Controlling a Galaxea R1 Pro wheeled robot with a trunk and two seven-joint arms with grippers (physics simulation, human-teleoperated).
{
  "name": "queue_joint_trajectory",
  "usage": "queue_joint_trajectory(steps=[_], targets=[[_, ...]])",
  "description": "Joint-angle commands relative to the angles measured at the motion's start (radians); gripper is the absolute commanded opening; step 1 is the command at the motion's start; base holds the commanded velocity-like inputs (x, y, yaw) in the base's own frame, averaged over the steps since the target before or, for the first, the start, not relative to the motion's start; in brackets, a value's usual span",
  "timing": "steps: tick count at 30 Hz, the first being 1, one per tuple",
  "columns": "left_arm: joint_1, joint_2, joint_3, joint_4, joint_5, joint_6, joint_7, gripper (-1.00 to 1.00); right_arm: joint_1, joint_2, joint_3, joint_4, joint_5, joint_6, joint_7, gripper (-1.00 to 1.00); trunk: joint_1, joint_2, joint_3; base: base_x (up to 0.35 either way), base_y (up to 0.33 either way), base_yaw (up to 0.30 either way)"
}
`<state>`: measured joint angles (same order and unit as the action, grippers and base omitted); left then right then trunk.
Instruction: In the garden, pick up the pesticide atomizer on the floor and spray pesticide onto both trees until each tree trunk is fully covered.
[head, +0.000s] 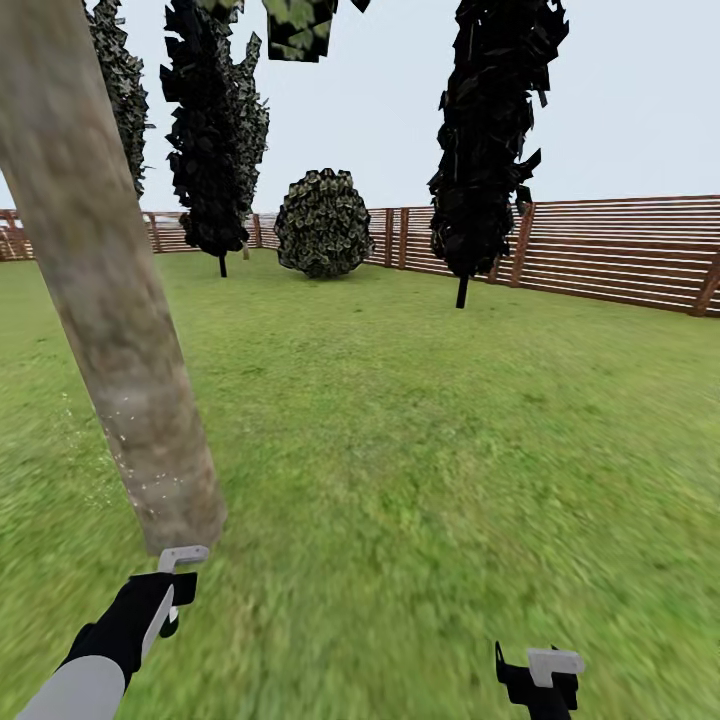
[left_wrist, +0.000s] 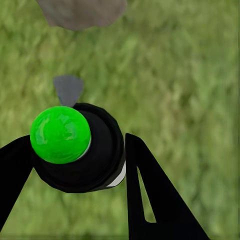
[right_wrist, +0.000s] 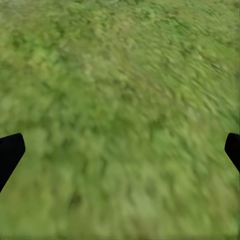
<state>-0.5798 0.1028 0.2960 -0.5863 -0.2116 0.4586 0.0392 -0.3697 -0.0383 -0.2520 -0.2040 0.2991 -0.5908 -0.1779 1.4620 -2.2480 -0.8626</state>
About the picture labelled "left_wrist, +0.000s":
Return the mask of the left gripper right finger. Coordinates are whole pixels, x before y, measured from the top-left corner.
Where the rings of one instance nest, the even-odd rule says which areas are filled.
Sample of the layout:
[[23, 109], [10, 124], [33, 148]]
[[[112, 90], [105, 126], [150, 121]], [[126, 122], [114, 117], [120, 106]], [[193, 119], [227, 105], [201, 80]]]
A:
[[[124, 141], [129, 240], [210, 240], [145, 142]], [[140, 171], [156, 222], [145, 220]]]

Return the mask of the pesticide atomizer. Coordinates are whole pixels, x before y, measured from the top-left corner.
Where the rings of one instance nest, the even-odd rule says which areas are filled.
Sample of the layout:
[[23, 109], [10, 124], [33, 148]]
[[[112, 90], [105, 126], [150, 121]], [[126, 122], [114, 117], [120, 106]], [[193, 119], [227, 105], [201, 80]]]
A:
[[125, 141], [104, 108], [77, 103], [86, 84], [72, 75], [54, 79], [60, 106], [41, 112], [30, 129], [31, 160], [42, 181], [65, 193], [111, 189], [126, 177]]

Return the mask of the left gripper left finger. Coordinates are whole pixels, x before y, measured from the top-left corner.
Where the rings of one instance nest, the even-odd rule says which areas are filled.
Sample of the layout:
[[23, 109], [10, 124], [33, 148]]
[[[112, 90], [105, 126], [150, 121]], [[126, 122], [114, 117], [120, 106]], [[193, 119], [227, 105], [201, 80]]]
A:
[[32, 172], [30, 135], [0, 148], [0, 231]]

